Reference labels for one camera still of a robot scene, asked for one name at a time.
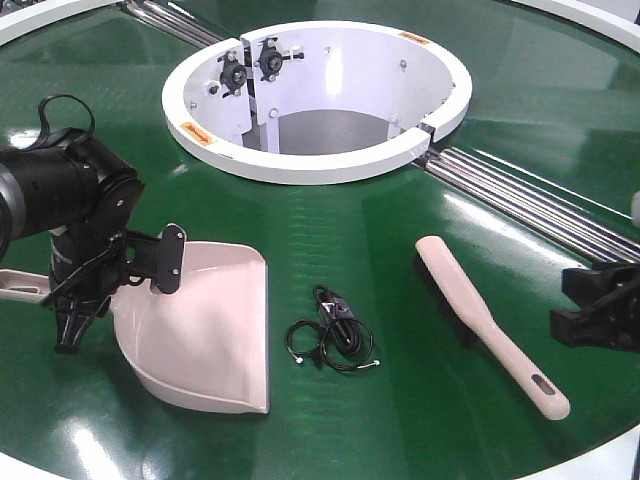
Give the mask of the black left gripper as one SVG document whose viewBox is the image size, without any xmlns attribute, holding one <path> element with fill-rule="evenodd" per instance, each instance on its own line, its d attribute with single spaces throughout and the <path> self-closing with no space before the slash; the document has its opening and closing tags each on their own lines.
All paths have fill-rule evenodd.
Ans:
<svg viewBox="0 0 640 480">
<path fill-rule="evenodd" d="M 55 313 L 55 353 L 77 354 L 94 320 L 107 313 L 109 297 L 155 276 L 161 238 L 97 220 L 70 223 L 51 236 L 51 292 L 43 305 Z"/>
</svg>

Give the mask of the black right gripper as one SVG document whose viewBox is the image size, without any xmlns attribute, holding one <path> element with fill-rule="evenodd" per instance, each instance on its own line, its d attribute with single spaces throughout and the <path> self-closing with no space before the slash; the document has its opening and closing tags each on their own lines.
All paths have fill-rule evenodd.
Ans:
<svg viewBox="0 0 640 480">
<path fill-rule="evenodd" d="M 550 335 L 574 347 L 639 349 L 639 265 L 595 262 L 562 272 L 562 292 L 579 309 L 550 311 Z"/>
</svg>

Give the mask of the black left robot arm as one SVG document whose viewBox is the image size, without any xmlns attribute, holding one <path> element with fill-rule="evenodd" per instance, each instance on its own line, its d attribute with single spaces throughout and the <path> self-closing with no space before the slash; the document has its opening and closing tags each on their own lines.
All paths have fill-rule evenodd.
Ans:
<svg viewBox="0 0 640 480">
<path fill-rule="evenodd" d="M 49 232 L 50 292 L 58 354 L 75 354 L 123 285 L 157 280 L 157 239 L 128 230 L 144 184 L 138 172 L 95 138 L 93 125 L 52 131 L 42 99 L 40 132 L 25 148 L 1 149 L 1 249 Z"/>
</svg>

